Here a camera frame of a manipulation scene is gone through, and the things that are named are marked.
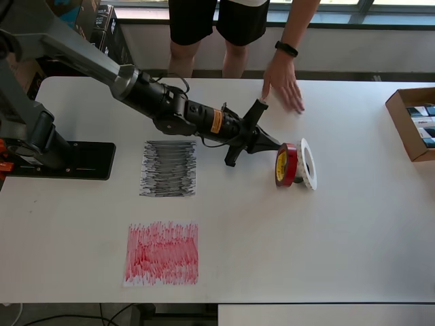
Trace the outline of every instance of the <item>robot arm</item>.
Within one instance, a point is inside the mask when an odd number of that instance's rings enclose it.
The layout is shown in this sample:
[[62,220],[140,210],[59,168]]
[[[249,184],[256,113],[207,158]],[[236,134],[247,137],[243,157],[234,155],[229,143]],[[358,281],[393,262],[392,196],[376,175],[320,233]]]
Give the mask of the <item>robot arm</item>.
[[153,119],[165,134],[196,135],[229,145],[225,163],[234,166],[242,150],[278,150],[280,144],[257,125],[267,104],[257,100],[240,118],[190,101],[179,88],[154,81],[133,65],[120,66],[61,22],[44,0],[9,0],[0,6],[0,138],[10,151],[51,169],[73,160],[71,144],[53,125],[54,117],[30,101],[2,60],[15,52],[17,61],[47,55],[109,86],[117,100]]

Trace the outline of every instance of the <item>black shorts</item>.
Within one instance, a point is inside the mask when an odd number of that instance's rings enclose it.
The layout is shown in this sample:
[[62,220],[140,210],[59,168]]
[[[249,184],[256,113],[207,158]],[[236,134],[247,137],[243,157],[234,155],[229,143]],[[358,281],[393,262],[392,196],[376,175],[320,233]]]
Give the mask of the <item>black shorts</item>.
[[[235,46],[246,46],[266,31],[267,0],[258,7],[220,0],[216,29]],[[217,0],[169,0],[171,39],[188,46],[212,34]]]

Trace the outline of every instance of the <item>person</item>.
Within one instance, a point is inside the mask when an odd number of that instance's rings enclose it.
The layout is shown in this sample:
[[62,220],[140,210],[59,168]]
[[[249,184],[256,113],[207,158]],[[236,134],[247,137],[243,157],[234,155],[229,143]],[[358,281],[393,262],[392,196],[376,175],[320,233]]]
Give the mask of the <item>person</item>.
[[[245,70],[247,46],[263,36],[270,0],[220,0],[216,29],[224,37],[223,78],[240,78]],[[281,43],[264,72],[262,97],[273,87],[285,109],[305,108],[294,72],[297,47],[320,0],[293,0]],[[217,0],[169,0],[171,59],[169,73],[191,77],[201,40],[212,34]]]

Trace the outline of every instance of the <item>wall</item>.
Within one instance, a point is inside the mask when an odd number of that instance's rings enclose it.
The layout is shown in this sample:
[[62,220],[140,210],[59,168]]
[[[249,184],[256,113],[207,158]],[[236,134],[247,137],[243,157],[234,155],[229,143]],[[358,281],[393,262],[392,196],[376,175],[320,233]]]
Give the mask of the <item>wall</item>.
[[[141,69],[166,69],[169,26],[122,26],[135,64]],[[264,70],[282,28],[267,28],[250,45],[247,70]],[[300,47],[300,71],[435,72],[435,31],[369,31],[309,29]],[[195,69],[221,69],[224,40],[215,31],[203,40]]]

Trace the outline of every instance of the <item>red tape roll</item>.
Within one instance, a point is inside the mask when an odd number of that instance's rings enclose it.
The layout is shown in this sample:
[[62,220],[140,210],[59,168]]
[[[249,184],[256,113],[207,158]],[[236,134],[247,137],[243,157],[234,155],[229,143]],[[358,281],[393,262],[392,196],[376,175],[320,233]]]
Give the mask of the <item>red tape roll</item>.
[[277,187],[289,187],[296,176],[298,150],[290,143],[284,143],[278,149],[275,162],[275,183]]

